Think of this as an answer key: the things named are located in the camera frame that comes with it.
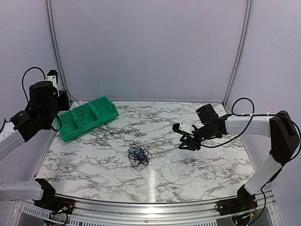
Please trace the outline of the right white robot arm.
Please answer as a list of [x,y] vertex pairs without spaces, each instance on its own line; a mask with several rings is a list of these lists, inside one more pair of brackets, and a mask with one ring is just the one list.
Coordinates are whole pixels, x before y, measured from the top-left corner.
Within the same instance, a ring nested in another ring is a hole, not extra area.
[[214,149],[204,154],[187,154],[182,164],[189,165],[188,178],[179,178],[174,201],[192,202],[234,196],[237,190],[257,174],[271,149],[269,137],[249,134],[226,135],[206,141]]

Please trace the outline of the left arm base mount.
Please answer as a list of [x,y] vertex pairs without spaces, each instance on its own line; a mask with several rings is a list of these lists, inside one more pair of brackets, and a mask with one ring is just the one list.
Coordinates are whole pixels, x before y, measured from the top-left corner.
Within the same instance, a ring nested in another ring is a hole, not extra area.
[[64,212],[72,214],[75,204],[73,199],[57,196],[55,189],[45,179],[36,178],[35,181],[39,183],[43,191],[42,197],[34,200],[35,206],[52,210],[54,213],[58,213],[59,210],[67,207],[67,210]]

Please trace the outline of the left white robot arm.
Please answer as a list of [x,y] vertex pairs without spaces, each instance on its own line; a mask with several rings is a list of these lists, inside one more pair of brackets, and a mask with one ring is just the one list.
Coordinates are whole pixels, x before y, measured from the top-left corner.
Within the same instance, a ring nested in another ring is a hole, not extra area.
[[[4,159],[9,153],[28,142],[41,130],[58,131],[62,128],[53,127],[61,111],[70,108],[70,100],[66,91],[59,90],[58,72],[50,70],[43,73],[43,80],[29,87],[25,94],[26,108],[19,111],[9,120],[4,120],[0,129],[0,158]],[[59,206],[59,198],[55,189],[45,179],[30,181],[0,182],[1,201],[34,200],[41,201],[48,209],[54,210]]]

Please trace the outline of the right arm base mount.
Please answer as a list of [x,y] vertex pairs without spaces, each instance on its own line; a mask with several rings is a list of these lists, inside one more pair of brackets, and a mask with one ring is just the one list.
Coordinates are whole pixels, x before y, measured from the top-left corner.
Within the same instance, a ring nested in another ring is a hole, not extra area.
[[237,197],[220,200],[215,205],[214,209],[221,216],[235,214],[258,207],[255,194],[249,193],[245,186],[241,186],[237,191]]

